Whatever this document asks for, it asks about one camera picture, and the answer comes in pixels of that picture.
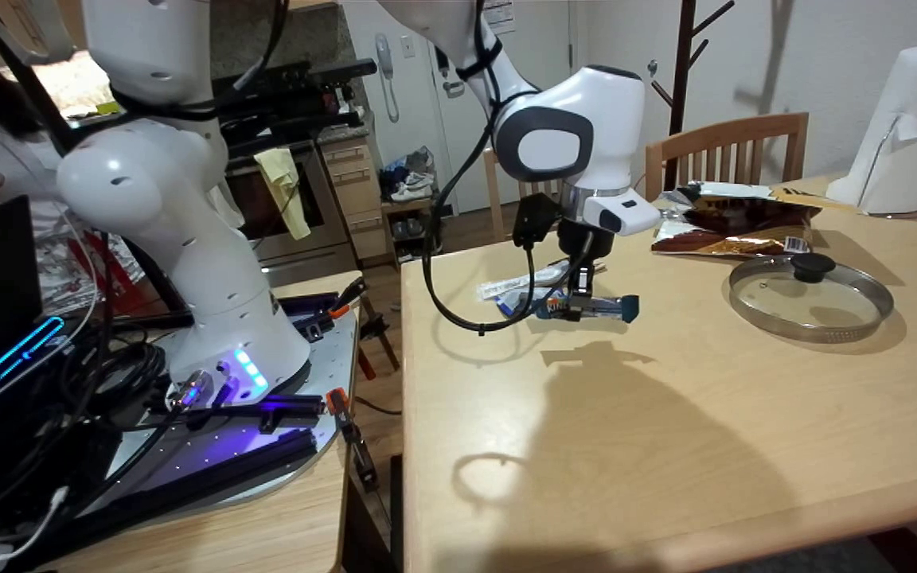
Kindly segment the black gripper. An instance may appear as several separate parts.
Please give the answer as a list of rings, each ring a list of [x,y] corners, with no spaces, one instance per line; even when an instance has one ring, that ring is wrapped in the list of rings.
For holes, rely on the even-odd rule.
[[[616,235],[608,229],[569,218],[568,210],[549,194],[521,198],[515,208],[513,240],[531,250],[549,233],[556,233],[556,246],[569,256],[565,316],[581,316],[577,291],[593,300],[593,265],[610,250]]]

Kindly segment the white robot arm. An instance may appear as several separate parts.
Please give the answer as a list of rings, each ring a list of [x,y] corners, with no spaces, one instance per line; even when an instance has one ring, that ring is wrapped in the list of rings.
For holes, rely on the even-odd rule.
[[[658,218],[636,194],[643,79],[582,67],[531,84],[480,14],[480,0],[379,0],[439,48],[477,94],[497,161],[519,181],[559,178],[559,238],[586,273],[617,235]],[[225,140],[209,79],[209,0],[83,0],[91,60],[127,116],[57,165],[66,208],[147,250],[192,320],[162,339],[165,370],[199,405],[254,405],[308,361],[251,240],[218,200]]]

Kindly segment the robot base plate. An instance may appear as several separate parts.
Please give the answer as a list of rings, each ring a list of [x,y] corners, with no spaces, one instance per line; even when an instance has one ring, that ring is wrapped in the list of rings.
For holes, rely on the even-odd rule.
[[[132,429],[78,527],[132,527],[156,516],[240,503],[311,465],[338,436],[328,395],[351,385],[356,307],[303,316],[303,370],[260,372],[245,348],[220,357],[153,425]]]

